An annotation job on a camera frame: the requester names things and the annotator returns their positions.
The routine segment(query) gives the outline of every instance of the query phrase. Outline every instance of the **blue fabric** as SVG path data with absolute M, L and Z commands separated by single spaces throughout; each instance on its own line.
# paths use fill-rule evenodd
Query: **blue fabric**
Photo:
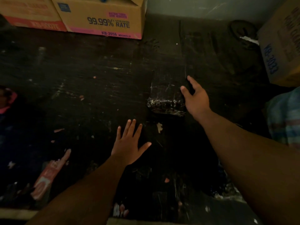
M 275 96 L 266 107 L 272 139 L 290 147 L 300 148 L 300 87 Z

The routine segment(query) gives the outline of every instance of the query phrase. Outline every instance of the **wall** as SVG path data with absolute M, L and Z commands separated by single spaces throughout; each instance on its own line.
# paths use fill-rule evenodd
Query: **wall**
M 148 13 L 265 22 L 284 0 L 148 0 Z

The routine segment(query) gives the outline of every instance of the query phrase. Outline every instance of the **dark floor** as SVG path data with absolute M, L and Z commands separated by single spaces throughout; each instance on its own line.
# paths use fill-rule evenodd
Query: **dark floor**
M 288 89 L 268 83 L 260 50 L 245 49 L 227 22 L 148 15 L 141 41 L 15 28 L 2 22 L 0 84 L 21 95 L 14 117 L 26 130 L 19 133 L 22 151 L 17 160 L 24 163 L 24 152 L 38 155 L 30 163 L 34 168 L 22 177 L 17 163 L 14 175 L 5 176 L 9 183 L 34 183 L 41 163 L 61 158 L 65 148 L 71 148 L 69 165 L 51 188 L 50 199 L 55 197 L 82 178 L 90 165 L 101 165 L 110 155 L 118 125 L 136 118 L 144 125 L 140 143 L 153 144 L 126 169 L 118 187 L 115 201 L 129 208 L 129 219 L 234 225 L 259 221 L 246 204 L 202 193 L 209 195 L 215 183 L 218 159 L 201 126 L 189 114 L 157 115 L 146 107 L 153 74 L 163 68 L 193 76 L 207 91 L 213 111 L 268 136 L 260 110 Z M 65 130 L 53 133 L 60 128 Z M 186 186 L 179 214 L 176 185 Z M 161 205 L 158 195 L 164 199 Z

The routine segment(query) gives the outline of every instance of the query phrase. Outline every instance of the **cardboard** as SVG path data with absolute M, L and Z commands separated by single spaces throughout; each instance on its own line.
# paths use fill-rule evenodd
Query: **cardboard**
M 141 39 L 146 0 L 52 0 L 71 32 Z
M 270 82 L 300 86 L 300 0 L 287 0 L 258 37 Z
M 0 0 L 0 13 L 14 26 L 67 31 L 51 0 Z

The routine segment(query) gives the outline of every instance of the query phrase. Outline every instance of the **pink fabric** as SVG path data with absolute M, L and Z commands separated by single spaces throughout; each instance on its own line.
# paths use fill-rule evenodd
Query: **pink fabric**
M 10 105 L 16 100 L 16 98 L 18 97 L 17 93 L 15 93 L 14 91 L 10 90 L 9 88 L 7 88 L 6 90 L 9 90 L 12 92 L 12 95 L 10 96 L 10 100 L 8 101 L 8 106 L 3 107 L 0 109 L 0 114 L 4 114 L 6 112 L 7 109 L 10 108 Z

